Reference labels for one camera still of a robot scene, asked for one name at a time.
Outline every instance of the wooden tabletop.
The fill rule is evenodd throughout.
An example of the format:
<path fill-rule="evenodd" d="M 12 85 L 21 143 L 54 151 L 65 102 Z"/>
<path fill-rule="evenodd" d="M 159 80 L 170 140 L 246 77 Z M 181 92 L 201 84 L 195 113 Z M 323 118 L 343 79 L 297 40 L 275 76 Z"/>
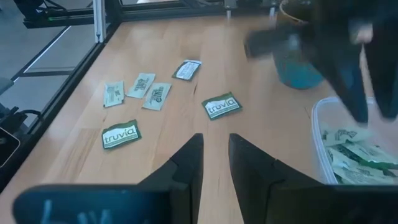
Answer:
<path fill-rule="evenodd" d="M 272 58 L 246 60 L 248 30 L 265 17 L 197 17 L 123 23 L 77 86 L 34 150 L 0 195 L 2 223 L 12 223 L 11 205 L 24 189 L 41 183 L 134 184 L 147 177 L 193 134 L 203 133 L 204 175 L 199 223 L 242 223 L 229 171 L 228 137 L 238 133 L 270 155 L 318 178 L 311 109 L 333 94 L 327 83 L 311 90 L 281 84 Z M 191 82 L 172 78 L 185 59 L 203 62 Z M 140 72 L 172 87 L 161 111 L 143 100 L 103 108 L 104 84 L 132 86 Z M 231 91 L 239 113 L 210 121 L 201 102 Z M 142 139 L 104 151 L 101 131 L 136 119 Z"/>

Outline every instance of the truvia packet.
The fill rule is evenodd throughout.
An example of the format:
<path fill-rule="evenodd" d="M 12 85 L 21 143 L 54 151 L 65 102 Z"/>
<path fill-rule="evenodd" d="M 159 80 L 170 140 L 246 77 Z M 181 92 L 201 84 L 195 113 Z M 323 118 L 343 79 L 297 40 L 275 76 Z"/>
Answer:
<path fill-rule="evenodd" d="M 143 108 L 160 111 L 171 88 L 169 83 L 154 83 L 145 97 Z"/>
<path fill-rule="evenodd" d="M 104 107 L 122 104 L 124 100 L 124 82 L 105 83 Z"/>
<path fill-rule="evenodd" d="M 200 65 L 201 61 L 184 60 L 184 62 L 178 67 L 177 71 L 174 72 L 172 77 L 190 81 Z"/>
<path fill-rule="evenodd" d="M 105 150 L 114 149 L 141 139 L 137 121 L 115 124 L 102 131 L 102 144 Z"/>
<path fill-rule="evenodd" d="M 152 73 L 140 73 L 138 78 L 134 82 L 134 85 L 129 89 L 126 96 L 141 99 L 148 91 L 149 86 L 155 80 L 155 74 Z"/>
<path fill-rule="evenodd" d="M 221 118 L 242 109 L 242 105 L 235 99 L 231 92 L 205 100 L 202 105 L 211 120 Z"/>

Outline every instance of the light wood surface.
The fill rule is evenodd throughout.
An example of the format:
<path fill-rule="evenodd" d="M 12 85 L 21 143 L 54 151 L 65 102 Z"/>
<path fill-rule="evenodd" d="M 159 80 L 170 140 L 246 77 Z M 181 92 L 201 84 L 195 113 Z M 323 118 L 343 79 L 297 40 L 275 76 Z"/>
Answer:
<path fill-rule="evenodd" d="M 199 223 L 242 223 L 228 161 L 229 133 L 238 133 L 270 155 L 318 178 L 313 163 L 310 114 L 333 91 L 326 83 L 306 91 L 278 81 L 271 58 L 246 60 L 248 30 L 265 17 L 198 17 L 123 23 L 73 92 L 35 149 L 0 195 L 1 223 L 12 223 L 11 205 L 24 189 L 41 183 L 128 183 L 147 177 L 194 133 L 203 133 L 204 178 Z M 191 82 L 172 78 L 185 59 L 203 62 Z M 144 110 L 143 100 L 103 108 L 106 82 L 140 72 L 172 88 L 162 111 Z M 240 113 L 210 121 L 201 102 L 232 91 Z M 104 151 L 101 131 L 137 119 L 142 139 Z"/>

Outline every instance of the floor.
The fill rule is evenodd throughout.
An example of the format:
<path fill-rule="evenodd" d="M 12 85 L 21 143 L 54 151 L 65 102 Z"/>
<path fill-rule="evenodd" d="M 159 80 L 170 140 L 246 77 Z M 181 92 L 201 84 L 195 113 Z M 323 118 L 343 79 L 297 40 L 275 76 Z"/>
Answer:
<path fill-rule="evenodd" d="M 67 9 L 78 9 L 89 5 L 90 0 L 56 2 Z M 27 29 L 22 23 L 24 16 L 13 0 L 1 0 L 1 9 L 0 77 L 11 79 L 64 27 Z M 72 71 L 93 45 L 93 25 L 70 27 L 26 72 Z M 6 108 L 18 106 L 21 110 L 42 111 L 67 77 L 20 77 L 0 95 L 0 104 Z M 34 118 L 29 115 L 25 125 L 30 126 Z"/>

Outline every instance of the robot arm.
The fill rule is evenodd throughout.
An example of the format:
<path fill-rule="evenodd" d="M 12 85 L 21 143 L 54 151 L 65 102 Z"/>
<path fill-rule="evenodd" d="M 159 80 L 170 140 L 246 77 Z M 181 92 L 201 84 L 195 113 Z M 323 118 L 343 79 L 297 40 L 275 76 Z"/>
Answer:
<path fill-rule="evenodd" d="M 297 1 L 296 4 L 308 4 Z M 398 1 L 314 0 L 310 22 L 302 26 L 283 24 L 272 30 L 248 35 L 246 55 L 256 58 L 298 37 L 307 60 L 328 80 L 353 118 L 368 122 L 359 55 L 364 47 L 374 96 L 383 117 L 398 114 Z M 360 27 L 371 28 L 372 36 L 355 40 Z"/>

